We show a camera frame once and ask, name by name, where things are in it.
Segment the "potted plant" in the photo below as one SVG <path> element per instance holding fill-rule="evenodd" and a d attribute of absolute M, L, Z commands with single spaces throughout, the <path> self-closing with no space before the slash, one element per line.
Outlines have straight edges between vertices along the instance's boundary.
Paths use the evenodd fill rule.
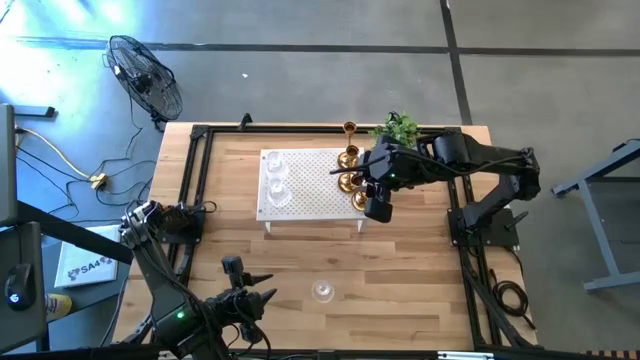
<path fill-rule="evenodd" d="M 370 135 L 376 139 L 387 135 L 394 138 L 400 144 L 413 148 L 416 145 L 416 138 L 420 135 L 418 125 L 411 121 L 409 114 L 398 114 L 392 111 L 387 115 L 384 126 L 377 126 L 369 131 Z"/>

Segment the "wine glass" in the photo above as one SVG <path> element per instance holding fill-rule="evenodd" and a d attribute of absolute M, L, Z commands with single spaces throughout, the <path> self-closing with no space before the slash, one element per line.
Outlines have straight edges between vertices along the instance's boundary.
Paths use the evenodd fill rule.
<path fill-rule="evenodd" d="M 333 299 L 335 290 L 333 289 L 333 285 L 327 280 L 318 280 L 313 283 L 311 295 L 317 302 L 324 304 Z"/>
<path fill-rule="evenodd" d="M 289 175 L 289 167 L 278 151 L 270 152 L 267 157 L 267 178 L 285 179 Z"/>
<path fill-rule="evenodd" d="M 275 207 L 284 207 L 291 201 L 291 190 L 282 179 L 269 180 L 269 202 Z"/>

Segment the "wooden tabletop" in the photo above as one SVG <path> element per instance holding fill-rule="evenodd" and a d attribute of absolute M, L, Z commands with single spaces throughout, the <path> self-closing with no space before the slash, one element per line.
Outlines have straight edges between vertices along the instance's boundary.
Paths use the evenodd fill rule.
<path fill-rule="evenodd" d="M 163 204 L 177 201 L 193 125 L 167 125 L 151 199 Z M 487 127 L 462 129 L 480 143 L 491 144 Z M 370 148 L 373 139 L 356 135 L 353 143 Z M 228 288 L 220 260 L 240 255 L 245 271 L 275 275 L 256 287 L 258 291 L 278 289 L 258 322 L 273 348 L 471 349 L 460 263 L 457 250 L 449 244 L 446 225 L 446 183 L 394 193 L 392 221 L 372 221 L 364 234 L 358 233 L 353 221 L 274 223 L 272 234 L 265 234 L 256 222 L 261 149 L 342 146 L 346 137 L 335 134 L 215 135 L 204 199 L 215 201 L 218 210 L 207 215 L 189 288 L 203 300 Z M 199 146 L 196 156 L 189 201 L 203 147 Z M 472 176 L 477 199 L 496 183 L 495 175 Z M 464 204 L 463 194 L 459 196 Z M 500 280 L 524 286 L 517 262 L 504 249 L 488 248 L 487 260 Z M 319 303 L 312 296 L 312 285 L 318 280 L 329 281 L 335 289 L 329 303 Z M 114 340 L 129 335 L 150 305 L 149 291 L 134 264 Z M 489 339 L 484 307 L 479 306 L 478 312 Z M 536 342 L 522 318 L 509 320 L 527 340 Z M 234 336 L 235 330 L 225 329 L 227 342 Z M 235 347 L 247 345 L 239 340 Z"/>

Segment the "concrete floor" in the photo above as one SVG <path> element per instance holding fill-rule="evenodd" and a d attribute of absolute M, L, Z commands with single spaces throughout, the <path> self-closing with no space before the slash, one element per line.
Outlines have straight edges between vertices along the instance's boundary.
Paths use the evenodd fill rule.
<path fill-rule="evenodd" d="M 466 47 L 638 48 L 640 4 L 620 0 L 450 0 L 458 44 Z M 437 0 L 177 2 L 17 0 L 0 36 L 108 39 L 125 33 L 149 42 L 444 46 Z M 120 157 L 135 130 L 129 100 L 102 64 L 102 51 L 24 48 L 0 43 L 0 101 L 51 105 L 54 121 L 19 120 L 51 139 L 81 169 Z M 390 110 L 423 124 L 460 124 L 449 56 L 443 54 L 255 53 L 163 51 L 184 101 L 180 121 L 381 122 Z M 577 195 L 548 190 L 638 137 L 640 58 L 462 56 L 474 124 L 488 125 L 495 145 L 533 146 L 543 192 L 517 203 L 521 257 L 538 338 L 550 349 L 636 349 L 640 286 L 587 295 L 582 282 L 605 275 L 595 236 Z M 161 134 L 134 105 L 145 129 L 133 162 L 155 159 Z M 27 137 L 22 146 L 64 164 Z M 59 185 L 67 179 L 31 161 Z M 111 172 L 130 163 L 111 164 Z M 631 164 L 631 172 L 640 171 Z M 119 176 L 114 190 L 146 181 L 152 165 Z M 44 210 L 65 199 L 18 166 L 19 197 Z M 122 207 L 72 188 L 83 219 L 118 218 Z M 111 199 L 126 201 L 137 194 Z M 58 214 L 65 218 L 72 212 Z M 625 268 L 639 270 L 640 245 L 625 245 Z M 115 301 L 51 325 L 52 348 L 96 345 Z"/>

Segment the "electric fan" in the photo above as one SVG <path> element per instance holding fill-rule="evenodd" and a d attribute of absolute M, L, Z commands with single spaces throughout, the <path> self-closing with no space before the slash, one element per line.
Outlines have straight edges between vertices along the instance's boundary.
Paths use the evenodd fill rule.
<path fill-rule="evenodd" d="M 182 98 L 173 71 L 162 65 L 139 41 L 115 35 L 107 44 L 107 61 L 118 81 L 154 122 L 166 123 L 182 112 Z"/>

